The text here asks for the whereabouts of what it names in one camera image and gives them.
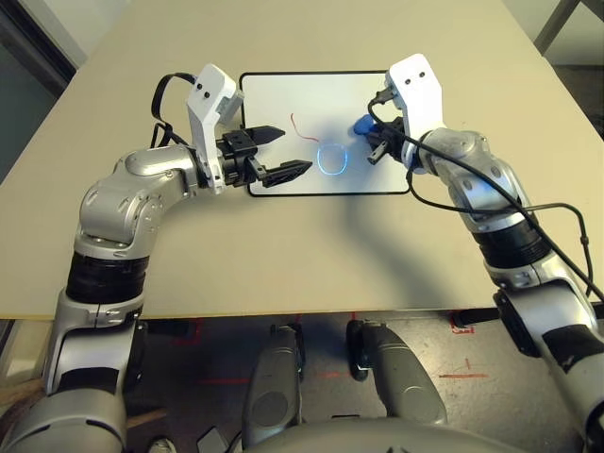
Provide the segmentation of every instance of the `red tape mark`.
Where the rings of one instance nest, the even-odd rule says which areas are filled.
[[[323,373],[317,373],[316,376],[320,379],[334,379],[348,377],[350,376],[350,373],[342,373],[340,371],[325,371]]]
[[[462,328],[455,326],[455,322],[453,321],[453,314],[451,313],[449,316],[449,325],[451,325],[451,332],[456,335],[464,334],[464,333],[475,333],[474,326]]]
[[[450,379],[468,379],[468,378],[487,378],[489,375],[484,373],[468,373],[466,375],[438,375],[439,378],[450,378]]]
[[[174,346],[195,346],[201,343],[201,327],[204,324],[204,318],[195,318],[195,332],[191,338],[175,338],[172,341]]]

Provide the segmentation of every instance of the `red marker line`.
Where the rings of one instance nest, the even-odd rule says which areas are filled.
[[[319,139],[315,139],[314,137],[307,137],[306,135],[302,135],[298,131],[298,127],[295,125],[294,114],[293,113],[290,115],[290,121],[292,122],[292,126],[294,126],[295,133],[298,134],[298,137],[300,137],[301,139],[312,140],[313,142],[319,143]]]
[[[194,320],[195,333],[191,338],[175,338],[172,344],[175,346],[195,346],[201,343],[201,327],[204,324],[204,318]]]
[[[489,375],[484,373],[468,373],[466,375],[438,375],[439,378],[450,378],[450,379],[468,379],[468,378],[487,378]]]
[[[348,373],[341,373],[339,371],[326,371],[324,373],[317,373],[317,377],[321,379],[334,379],[349,376]]]
[[[451,326],[451,332],[456,335],[463,334],[463,333],[475,333],[474,326],[470,326],[467,328],[460,328],[460,327],[455,326],[455,322],[453,321],[453,314],[451,314],[451,316],[449,316],[449,325]]]

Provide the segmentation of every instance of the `wall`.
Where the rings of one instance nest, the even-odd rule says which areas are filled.
[[[502,0],[533,41],[559,0]],[[56,45],[81,66],[130,0],[20,0]],[[582,4],[545,53],[552,64],[604,65],[604,23]]]
[[[559,0],[502,0],[531,41],[537,37]],[[604,65],[604,22],[583,4],[545,52],[552,64]]]
[[[66,57],[79,67],[130,0],[20,0]]]

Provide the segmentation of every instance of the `black joint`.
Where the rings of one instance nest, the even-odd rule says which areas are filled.
[[[60,377],[57,393],[77,389],[97,389],[115,394],[119,373],[113,368],[78,368]]]
[[[601,453],[604,451],[604,402],[601,402],[592,411],[587,419],[585,429],[585,447],[588,453]]]
[[[543,237],[523,220],[514,226],[487,233],[473,233],[480,251],[489,265],[512,269],[544,258],[551,247]]]
[[[100,260],[74,253],[67,295],[85,304],[115,304],[143,292],[149,258]]]
[[[534,341],[532,341],[532,337],[525,326],[525,323],[522,321],[522,318],[513,307],[510,299],[501,291],[497,292],[494,296],[495,303],[499,308],[499,313],[501,314],[501,321],[503,321],[503,325],[508,330],[508,333],[512,337],[513,342],[516,344],[518,350],[529,357],[541,357],[541,353]]]
[[[544,333],[543,338],[565,373],[586,357],[604,354],[604,343],[584,324],[554,328]]]

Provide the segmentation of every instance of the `floor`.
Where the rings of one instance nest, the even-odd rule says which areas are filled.
[[[581,442],[542,361],[519,354],[503,325],[452,327],[444,312],[364,313],[386,322],[415,352],[446,405],[449,425],[539,452],[580,452]],[[218,427],[230,440],[241,429],[246,383],[272,324],[294,316],[196,320],[187,340],[150,335],[143,380],[127,395],[133,412],[167,409],[164,419],[128,432],[142,453],[160,435],[178,452],[195,453],[198,438]],[[333,415],[385,415],[373,380],[347,371],[344,332],[351,313],[297,317],[307,349],[302,412],[309,423]]]

